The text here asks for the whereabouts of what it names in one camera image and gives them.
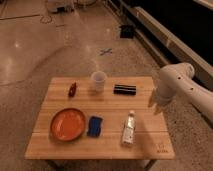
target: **blue sponge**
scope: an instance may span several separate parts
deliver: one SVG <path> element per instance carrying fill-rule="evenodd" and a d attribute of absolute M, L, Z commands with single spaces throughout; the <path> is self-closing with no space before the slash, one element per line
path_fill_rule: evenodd
<path fill-rule="evenodd" d="M 90 137 L 99 137 L 101 133 L 101 122 L 102 118 L 92 116 L 89 120 L 89 130 L 87 135 Z"/>

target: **red object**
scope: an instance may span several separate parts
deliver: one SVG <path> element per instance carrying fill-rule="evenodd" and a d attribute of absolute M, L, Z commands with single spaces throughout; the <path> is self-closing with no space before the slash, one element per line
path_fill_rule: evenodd
<path fill-rule="evenodd" d="M 68 96 L 69 96 L 69 97 L 74 97 L 74 96 L 75 96 L 76 88 L 77 88 L 76 83 L 73 83 L 73 84 L 70 86 L 69 93 L 68 93 Z"/>
<path fill-rule="evenodd" d="M 52 135 L 61 141 L 70 141 L 79 137 L 85 130 L 85 116 L 75 108 L 64 109 L 52 119 Z"/>

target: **cup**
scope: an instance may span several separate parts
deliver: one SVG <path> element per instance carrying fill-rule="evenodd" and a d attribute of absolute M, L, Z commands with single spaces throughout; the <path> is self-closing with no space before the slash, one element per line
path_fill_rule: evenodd
<path fill-rule="evenodd" d="M 96 92 L 104 91 L 104 84 L 106 78 L 107 75 L 102 71 L 92 73 L 91 75 L 92 89 Z"/>

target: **wooden table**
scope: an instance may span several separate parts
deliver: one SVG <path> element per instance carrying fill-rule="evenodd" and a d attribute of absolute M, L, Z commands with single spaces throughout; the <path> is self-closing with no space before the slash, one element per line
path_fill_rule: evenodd
<path fill-rule="evenodd" d="M 75 97 L 68 98 L 70 85 L 77 82 Z M 135 96 L 113 94 L 114 84 L 136 85 Z M 41 106 L 26 159 L 172 159 L 174 151 L 163 113 L 154 114 L 149 106 L 154 88 L 151 77 L 111 77 L 103 93 L 90 89 L 89 78 L 53 78 Z M 86 135 L 73 142 L 55 141 L 50 135 L 53 116 L 64 108 L 78 108 L 87 118 L 103 118 L 99 138 Z M 135 110 L 134 145 L 121 145 L 121 136 L 129 110 Z"/>

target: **floor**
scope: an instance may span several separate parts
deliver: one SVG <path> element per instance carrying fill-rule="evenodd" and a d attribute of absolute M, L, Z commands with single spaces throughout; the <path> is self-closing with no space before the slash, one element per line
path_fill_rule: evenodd
<path fill-rule="evenodd" d="M 136 39 L 119 38 L 118 20 L 101 2 L 84 11 L 52 15 L 43 0 L 8 0 L 0 5 L 0 170 L 51 170 L 43 161 L 24 159 L 34 123 L 50 79 L 90 76 L 158 77 L 159 67 Z M 11 19 L 34 15 L 25 18 Z M 112 53 L 101 50 L 112 48 Z M 165 109 L 176 153 L 157 161 L 153 171 L 213 170 L 213 132 L 184 97 Z M 142 170 L 140 160 L 64 161 L 67 170 Z"/>

